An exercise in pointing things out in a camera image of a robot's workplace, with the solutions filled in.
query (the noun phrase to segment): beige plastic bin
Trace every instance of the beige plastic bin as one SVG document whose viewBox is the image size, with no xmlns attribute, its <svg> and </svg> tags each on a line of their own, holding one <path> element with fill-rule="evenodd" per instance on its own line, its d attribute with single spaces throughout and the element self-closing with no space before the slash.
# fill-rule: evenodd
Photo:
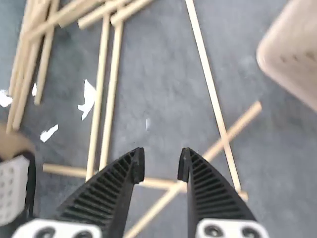
<svg viewBox="0 0 317 238">
<path fill-rule="evenodd" d="M 261 70 L 317 112 L 317 0 L 291 0 L 257 50 Z"/>
</svg>

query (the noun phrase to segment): wooden stick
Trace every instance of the wooden stick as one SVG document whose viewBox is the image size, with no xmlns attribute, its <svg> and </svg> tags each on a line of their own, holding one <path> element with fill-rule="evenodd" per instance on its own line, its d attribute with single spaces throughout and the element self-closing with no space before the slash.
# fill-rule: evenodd
<svg viewBox="0 0 317 238">
<path fill-rule="evenodd" d="M 33 9 L 36 7 L 37 2 L 33 2 L 32 3 L 32 9 L 30 14 L 32 14 Z M 21 90 L 22 90 L 22 84 L 24 83 L 24 76 L 26 76 L 26 65 L 28 65 L 28 67 L 32 67 L 32 61 L 29 60 L 28 61 L 28 57 L 31 56 L 30 51 L 32 48 L 32 55 L 35 54 L 36 51 L 36 45 L 39 45 L 40 42 L 36 42 L 33 47 L 33 45 L 31 45 L 30 41 L 28 40 L 25 32 L 22 33 L 21 36 L 21 51 L 20 51 L 20 55 L 18 58 L 18 65 L 17 65 L 17 78 L 16 78 L 16 82 L 15 82 L 15 87 L 14 87 L 14 91 L 13 94 L 15 95 L 10 107 L 10 111 L 9 111 L 9 115 L 8 115 L 8 120 L 7 120 L 7 125 L 6 125 L 6 133 L 10 133 L 12 131 L 12 126 L 13 126 L 13 121 L 14 121 L 14 117 L 19 105 L 19 100 L 21 97 Z"/>
<path fill-rule="evenodd" d="M 92 8 L 94 8 L 96 5 L 100 4 L 99 1 L 86 1 L 84 2 L 78 9 L 74 11 L 71 15 L 65 17 L 61 21 L 58 22 L 59 26 L 61 28 L 64 28 L 68 26 L 69 24 L 76 21 L 79 17 L 90 11 Z"/>
<path fill-rule="evenodd" d="M 31 14 L 31 11 L 32 11 L 33 2 L 34 2 L 34 0 L 27 0 L 26 4 L 25 4 L 21 31 L 20 31 L 18 45 L 16 47 L 14 62 L 13 62 L 13 66 L 12 66 L 10 87 L 9 87 L 9 90 L 8 90 L 8 94 L 10 96 L 14 96 L 14 87 L 15 87 L 16 79 L 17 79 L 17 75 L 18 75 L 18 65 L 19 65 L 18 61 L 20 59 L 21 50 L 22 50 L 22 36 L 24 34 L 24 31 L 25 31 L 25 28 L 26 28 L 26 25 L 27 25 L 27 20 L 28 20 L 30 14 Z"/>
<path fill-rule="evenodd" d="M 62 166 L 62 165 L 53 165 L 53 164 L 43 164 L 43 172 L 62 175 L 62 176 L 72 176 L 78 178 L 86 177 L 86 170 L 84 168 L 78 168 L 73 166 Z M 144 178 L 144 181 L 138 185 L 148 188 L 168 190 L 170 187 L 175 185 L 177 182 L 158 179 L 158 178 Z M 181 192 L 187 192 L 187 188 L 183 189 Z"/>
<path fill-rule="evenodd" d="M 102 170 L 107 165 L 111 124 L 114 110 L 114 99 L 115 91 L 117 88 L 118 80 L 118 68 L 120 58 L 120 48 L 122 41 L 123 22 L 116 25 L 114 28 L 114 40 L 112 48 L 111 68 L 110 68 L 110 79 L 108 86 L 107 104 L 106 104 L 106 118 L 104 124 L 103 142 L 101 148 L 100 165 L 99 170 Z"/>
<path fill-rule="evenodd" d="M 101 105 L 103 101 L 107 46 L 108 46 L 108 39 L 109 39 L 109 25 L 110 25 L 110 15 L 107 14 L 104 16 L 103 28 L 102 28 L 101 39 L 100 39 L 99 63 L 98 63 L 98 73 L 97 73 L 97 82 L 96 82 L 97 94 L 96 94 L 96 100 L 95 100 L 95 106 L 94 106 L 93 122 L 91 126 L 86 181 L 88 181 L 93 176 L 93 172 L 94 172 Z"/>
<path fill-rule="evenodd" d="M 260 102 L 256 102 L 245 112 L 229 129 L 228 139 L 233 139 L 252 119 L 261 111 Z M 219 139 L 203 157 L 211 161 L 223 148 L 223 140 Z M 171 187 L 148 211 L 147 213 L 124 235 L 124 238 L 134 238 L 180 191 L 186 187 L 186 183 L 179 182 Z"/>
<path fill-rule="evenodd" d="M 43 18 L 44 12 L 47 12 L 51 1 L 52 0 L 42 0 L 37 4 L 28 21 L 27 30 L 32 30 L 40 21 L 43 21 L 41 19 Z"/>
<path fill-rule="evenodd" d="M 128 17 L 138 12 L 140 9 L 144 8 L 147 4 L 152 2 L 153 0 L 135 0 L 130 3 L 128 6 L 119 10 L 116 14 L 114 14 L 111 18 L 111 24 L 114 26 L 119 22 L 125 21 Z"/>
<path fill-rule="evenodd" d="M 119 6 L 122 6 L 130 1 L 131 0 L 114 0 L 106 2 L 104 5 L 98 7 L 96 10 L 80 18 L 78 20 L 79 28 L 82 30 L 87 28 L 88 26 L 101 19 L 105 14 L 110 14 L 111 12 L 117 10 Z"/>
<path fill-rule="evenodd" d="M 47 15 L 47 9 L 42 11 L 42 16 L 39 19 L 39 21 L 44 21 L 46 18 L 46 15 Z M 13 120 L 13 124 L 12 124 L 12 127 L 15 130 L 19 130 L 21 122 L 22 122 L 24 109 L 25 109 L 28 94 L 30 91 L 30 86 L 31 86 L 31 82 L 32 82 L 34 69 L 36 66 L 36 60 L 37 60 L 37 57 L 39 54 L 41 41 L 42 41 L 42 38 L 39 38 L 31 45 L 30 54 L 29 55 L 26 54 L 26 57 L 24 58 L 25 60 L 27 59 L 27 61 L 21 62 L 21 64 L 22 63 L 27 64 L 27 68 L 25 69 L 23 84 L 21 85 L 20 95 L 18 97 L 19 101 L 18 101 L 18 105 L 16 106 L 16 112 L 15 112 L 14 120 Z"/>
<path fill-rule="evenodd" d="M 190 21 L 192 24 L 192 28 L 193 28 L 197 48 L 198 48 L 199 57 L 200 57 L 200 60 L 202 62 L 202 67 L 203 67 L 203 71 L 204 71 L 204 75 L 205 75 L 205 79 L 206 79 L 206 83 L 207 83 L 213 111 L 214 111 L 214 114 L 216 117 L 216 122 L 218 125 L 220 137 L 224 141 L 224 152 L 225 152 L 225 155 L 227 158 L 227 162 L 228 162 L 229 170 L 231 173 L 233 185 L 234 185 L 234 188 L 236 189 L 236 191 L 239 192 L 239 191 L 241 191 L 241 185 L 240 185 L 237 169 L 236 169 L 236 166 L 235 166 L 235 163 L 233 160 L 233 155 L 232 155 L 231 147 L 229 144 L 228 136 L 226 133 L 226 128 L 224 125 L 224 121 L 223 121 L 223 117 L 222 117 L 222 113 L 221 113 L 221 109 L 220 109 L 220 104 L 219 104 L 218 97 L 217 97 L 217 92 L 216 92 L 214 82 L 213 82 L 211 69 L 210 69 L 210 65 L 209 65 L 208 57 L 207 57 L 207 53 L 206 53 L 205 44 L 204 44 L 202 33 L 201 33 L 201 30 L 199 27 L 199 22 L 198 22 L 196 10 L 195 10 L 194 2 L 193 2 L 193 0 L 185 0 L 185 2 L 187 5 L 189 18 L 190 18 Z"/>
<path fill-rule="evenodd" d="M 52 17 L 57 12 L 58 7 L 59 7 L 59 0 L 52 0 L 49 17 Z M 52 27 L 46 33 L 44 43 L 43 43 L 40 67 L 39 67 L 38 78 L 37 78 L 37 92 L 34 98 L 35 105 L 39 105 L 41 102 L 45 80 L 46 80 L 46 74 L 47 74 L 48 66 L 49 66 L 49 59 L 50 59 L 50 54 L 52 49 L 53 37 L 54 37 L 54 27 Z"/>
<path fill-rule="evenodd" d="M 62 21 L 64 17 L 67 17 L 73 11 L 78 9 L 87 0 L 73 0 L 61 10 L 59 10 L 54 16 L 50 17 L 47 21 L 40 24 L 34 30 L 29 32 L 29 39 L 33 41 L 34 39 L 40 37 L 41 35 L 45 34 L 51 27 L 58 24 L 58 22 Z"/>
</svg>

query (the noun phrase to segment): white grid object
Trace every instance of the white grid object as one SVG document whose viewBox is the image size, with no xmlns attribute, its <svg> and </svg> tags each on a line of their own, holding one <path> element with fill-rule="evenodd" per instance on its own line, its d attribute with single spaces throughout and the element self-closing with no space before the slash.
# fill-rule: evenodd
<svg viewBox="0 0 317 238">
<path fill-rule="evenodd" d="M 29 160 L 22 155 L 0 163 L 0 226 L 14 221 L 23 211 Z"/>
<path fill-rule="evenodd" d="M 317 1 L 291 0 L 262 39 L 261 70 L 317 112 Z"/>
</svg>

